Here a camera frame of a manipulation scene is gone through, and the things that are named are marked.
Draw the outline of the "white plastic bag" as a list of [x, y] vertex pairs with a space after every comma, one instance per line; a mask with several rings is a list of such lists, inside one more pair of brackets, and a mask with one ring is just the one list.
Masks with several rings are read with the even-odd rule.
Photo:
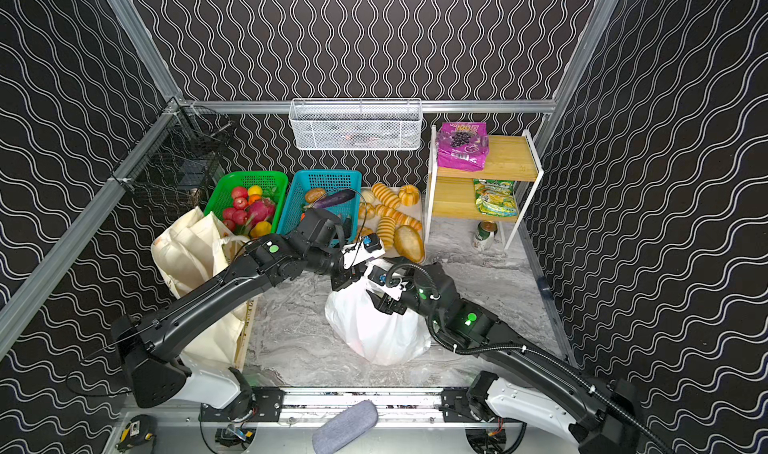
[[329, 294], [325, 317], [335, 334], [356, 354], [373, 364], [390, 366], [409, 362], [431, 346], [426, 322], [416, 312], [386, 313], [386, 302], [399, 301], [402, 289], [387, 288], [380, 277], [392, 263], [375, 260], [363, 277]]

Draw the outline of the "cream canvas tote bag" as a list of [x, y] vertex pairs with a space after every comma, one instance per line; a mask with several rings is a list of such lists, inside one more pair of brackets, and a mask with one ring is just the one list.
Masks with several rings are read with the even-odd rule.
[[[179, 217], [151, 246], [156, 267], [181, 298], [227, 268], [246, 238], [233, 234], [215, 214], [195, 207]], [[257, 300], [250, 299], [197, 336], [184, 353], [243, 369]]]

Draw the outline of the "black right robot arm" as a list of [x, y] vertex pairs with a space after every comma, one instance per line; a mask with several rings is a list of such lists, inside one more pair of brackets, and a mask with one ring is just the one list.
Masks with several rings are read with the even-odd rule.
[[416, 314], [435, 344], [501, 368], [483, 371], [467, 389], [462, 415], [511, 419], [547, 431], [581, 453], [633, 453], [649, 441], [671, 452], [646, 425], [635, 388], [590, 377], [516, 332], [497, 314], [463, 298], [438, 263], [371, 263], [361, 272], [376, 309]]

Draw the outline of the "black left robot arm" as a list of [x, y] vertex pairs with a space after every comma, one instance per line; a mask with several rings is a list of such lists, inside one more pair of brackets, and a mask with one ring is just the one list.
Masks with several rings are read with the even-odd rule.
[[142, 409], [189, 401], [242, 419], [253, 390], [236, 368], [185, 354], [205, 330], [256, 296], [305, 272], [339, 276], [347, 237], [339, 217], [310, 209], [286, 235], [268, 234], [244, 246], [226, 269], [170, 306], [111, 325], [127, 386]]

